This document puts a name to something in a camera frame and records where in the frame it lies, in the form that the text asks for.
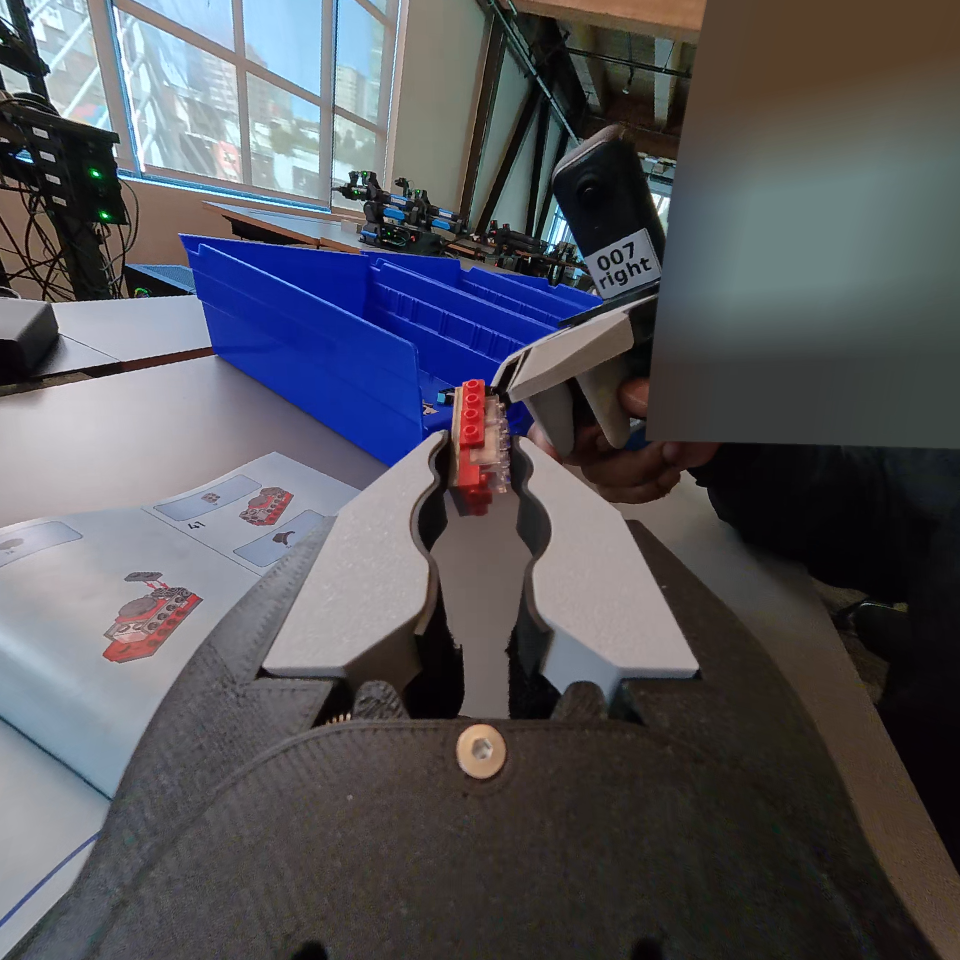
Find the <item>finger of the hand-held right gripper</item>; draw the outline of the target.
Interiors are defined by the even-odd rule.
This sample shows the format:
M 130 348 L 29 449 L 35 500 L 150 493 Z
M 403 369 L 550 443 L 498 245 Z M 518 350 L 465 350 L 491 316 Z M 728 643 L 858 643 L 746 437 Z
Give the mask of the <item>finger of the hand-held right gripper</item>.
M 573 396 L 568 384 L 557 384 L 531 394 L 525 404 L 547 444 L 562 460 L 570 457 L 575 446 Z
M 572 409 L 577 390 L 589 409 L 617 409 L 622 356 L 634 346 L 639 321 L 637 303 L 606 308 L 511 354 L 491 388 L 530 409 Z

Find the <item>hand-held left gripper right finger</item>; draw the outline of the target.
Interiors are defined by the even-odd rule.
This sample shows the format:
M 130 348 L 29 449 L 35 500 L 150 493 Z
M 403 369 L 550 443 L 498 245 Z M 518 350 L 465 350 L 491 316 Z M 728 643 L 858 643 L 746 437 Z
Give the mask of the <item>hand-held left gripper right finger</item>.
M 688 680 L 699 664 L 621 513 L 532 442 L 515 446 L 517 533 L 531 553 L 516 623 L 519 664 L 558 694 Z

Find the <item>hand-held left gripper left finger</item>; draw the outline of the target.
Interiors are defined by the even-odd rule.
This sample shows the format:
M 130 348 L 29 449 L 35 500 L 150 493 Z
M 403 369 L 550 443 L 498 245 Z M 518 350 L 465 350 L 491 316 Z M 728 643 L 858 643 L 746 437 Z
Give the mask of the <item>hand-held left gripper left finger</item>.
M 281 677 L 385 681 L 421 671 L 439 596 L 431 549 L 448 524 L 449 434 L 432 434 L 343 507 L 264 660 Z

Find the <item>red toy brick model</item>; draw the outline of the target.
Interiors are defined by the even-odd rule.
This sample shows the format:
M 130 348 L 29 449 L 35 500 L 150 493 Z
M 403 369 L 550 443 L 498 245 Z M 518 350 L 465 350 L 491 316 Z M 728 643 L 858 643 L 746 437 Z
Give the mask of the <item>red toy brick model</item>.
M 453 391 L 447 489 L 462 517 L 483 517 L 511 483 L 512 442 L 506 409 L 480 379 Z

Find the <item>person's right forearm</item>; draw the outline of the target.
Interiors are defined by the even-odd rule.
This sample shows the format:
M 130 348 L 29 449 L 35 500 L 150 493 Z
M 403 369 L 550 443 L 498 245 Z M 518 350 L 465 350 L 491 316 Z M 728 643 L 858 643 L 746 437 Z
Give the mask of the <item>person's right forearm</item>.
M 957 450 L 726 443 L 691 473 L 745 541 L 826 584 L 958 589 Z

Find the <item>grey desk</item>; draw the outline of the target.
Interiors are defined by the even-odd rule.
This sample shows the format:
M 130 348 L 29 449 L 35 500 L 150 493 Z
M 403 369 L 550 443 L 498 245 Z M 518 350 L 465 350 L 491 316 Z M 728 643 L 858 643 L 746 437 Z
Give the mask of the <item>grey desk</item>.
M 222 359 L 205 356 L 2 397 L 2 526 L 145 505 L 277 451 L 361 488 L 385 467 Z M 739 618 L 817 726 L 884 868 L 942 958 L 958 958 L 958 876 L 802 569 L 747 546 L 688 477 L 621 508 Z

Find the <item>person's right hand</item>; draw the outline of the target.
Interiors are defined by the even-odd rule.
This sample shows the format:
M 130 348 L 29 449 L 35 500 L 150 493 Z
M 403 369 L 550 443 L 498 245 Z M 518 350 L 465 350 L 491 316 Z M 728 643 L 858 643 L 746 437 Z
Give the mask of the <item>person's right hand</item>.
M 583 421 L 572 452 L 555 458 L 578 468 L 606 500 L 642 504 L 664 498 L 683 472 L 706 465 L 720 448 L 716 442 L 662 440 L 638 450 L 614 448 L 598 424 Z

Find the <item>blue plastic shelf bin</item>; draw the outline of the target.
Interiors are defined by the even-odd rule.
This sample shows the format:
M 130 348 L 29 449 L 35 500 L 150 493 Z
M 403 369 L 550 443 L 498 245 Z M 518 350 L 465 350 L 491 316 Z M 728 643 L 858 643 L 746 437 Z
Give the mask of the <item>blue plastic shelf bin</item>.
M 557 329 L 563 321 L 602 305 L 594 294 L 568 286 L 550 287 L 543 278 L 473 266 L 460 270 L 462 291 L 485 302 Z
M 365 319 L 412 343 L 421 374 L 440 384 L 491 383 L 506 358 L 557 330 L 460 289 L 465 268 L 455 260 L 367 260 Z
M 369 320 L 370 258 L 180 240 L 215 354 L 388 466 L 426 437 L 416 348 Z

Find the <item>brick instruction booklet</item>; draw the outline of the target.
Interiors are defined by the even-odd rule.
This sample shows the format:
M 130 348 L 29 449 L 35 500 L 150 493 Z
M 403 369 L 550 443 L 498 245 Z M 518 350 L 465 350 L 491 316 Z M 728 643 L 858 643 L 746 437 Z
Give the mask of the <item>brick instruction booklet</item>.
M 77 877 L 200 643 L 356 493 L 273 452 L 165 501 L 2 529 L 2 954 Z

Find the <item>long back table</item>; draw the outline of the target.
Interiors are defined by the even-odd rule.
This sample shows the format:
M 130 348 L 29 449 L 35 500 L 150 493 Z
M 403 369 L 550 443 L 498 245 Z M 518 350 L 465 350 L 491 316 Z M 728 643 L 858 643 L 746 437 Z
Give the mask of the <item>long back table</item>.
M 345 253 L 372 253 L 374 246 L 364 243 L 364 224 L 330 221 L 307 215 L 251 208 L 206 200 L 203 205 L 222 216 L 239 239 L 274 245 L 305 246 Z

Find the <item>person's black jacket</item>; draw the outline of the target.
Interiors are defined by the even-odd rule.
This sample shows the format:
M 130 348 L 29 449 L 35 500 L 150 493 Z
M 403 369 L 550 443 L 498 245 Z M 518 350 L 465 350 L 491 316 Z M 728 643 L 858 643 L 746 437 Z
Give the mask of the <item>person's black jacket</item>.
M 814 589 L 954 866 L 959 865 L 958 650 L 943 661 L 905 603 Z

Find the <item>large paned window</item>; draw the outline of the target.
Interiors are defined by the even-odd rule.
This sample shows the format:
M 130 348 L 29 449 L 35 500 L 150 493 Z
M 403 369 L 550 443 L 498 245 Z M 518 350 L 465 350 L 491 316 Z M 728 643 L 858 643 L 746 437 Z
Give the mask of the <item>large paned window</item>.
M 385 176 L 400 3 L 27 1 L 46 88 L 140 179 L 362 210 Z

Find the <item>black power adapter cube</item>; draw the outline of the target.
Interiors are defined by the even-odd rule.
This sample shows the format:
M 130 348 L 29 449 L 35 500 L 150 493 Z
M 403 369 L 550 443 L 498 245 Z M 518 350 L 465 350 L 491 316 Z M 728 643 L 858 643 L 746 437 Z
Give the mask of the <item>black power adapter cube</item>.
M 53 305 L 1 298 L 1 384 L 30 378 L 59 341 Z

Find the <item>black equipment rack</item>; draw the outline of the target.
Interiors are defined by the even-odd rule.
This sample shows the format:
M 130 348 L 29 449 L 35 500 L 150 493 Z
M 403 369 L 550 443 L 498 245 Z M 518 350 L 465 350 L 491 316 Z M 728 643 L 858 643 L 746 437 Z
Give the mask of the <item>black equipment rack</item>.
M 118 299 L 139 211 L 118 173 L 90 2 L 1 8 L 2 197 L 26 216 L 1 225 L 2 295 L 23 281 L 42 299 Z

